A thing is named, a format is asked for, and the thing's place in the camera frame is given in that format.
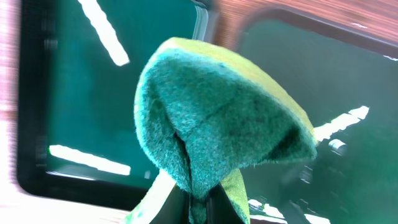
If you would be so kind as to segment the green yellow scrub sponge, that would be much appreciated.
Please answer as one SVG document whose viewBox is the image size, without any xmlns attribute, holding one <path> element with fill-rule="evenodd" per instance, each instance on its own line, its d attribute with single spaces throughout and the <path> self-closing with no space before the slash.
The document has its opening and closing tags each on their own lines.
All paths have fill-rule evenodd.
<svg viewBox="0 0 398 224">
<path fill-rule="evenodd" d="M 306 112 L 272 77 L 200 40 L 172 37 L 159 45 L 137 83 L 134 122 L 159 174 L 126 223 L 149 223 L 174 189 L 187 193 L 188 222 L 205 223 L 217 187 L 231 207 L 221 221 L 249 223 L 241 169 L 317 155 Z"/>
</svg>

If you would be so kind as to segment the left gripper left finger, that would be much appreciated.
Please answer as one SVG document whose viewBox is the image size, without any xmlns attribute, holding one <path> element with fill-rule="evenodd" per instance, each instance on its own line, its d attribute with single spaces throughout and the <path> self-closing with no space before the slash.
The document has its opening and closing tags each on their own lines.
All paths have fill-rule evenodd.
<svg viewBox="0 0 398 224">
<path fill-rule="evenodd" d="M 189 196 L 175 185 L 150 224 L 189 224 Z"/>
</svg>

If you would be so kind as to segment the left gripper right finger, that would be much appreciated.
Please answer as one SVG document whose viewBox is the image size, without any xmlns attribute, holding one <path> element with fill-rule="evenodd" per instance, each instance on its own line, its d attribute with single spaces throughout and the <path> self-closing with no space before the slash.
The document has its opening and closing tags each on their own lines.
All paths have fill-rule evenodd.
<svg viewBox="0 0 398 224">
<path fill-rule="evenodd" d="M 206 196 L 206 224 L 241 224 L 221 184 L 214 186 Z"/>
</svg>

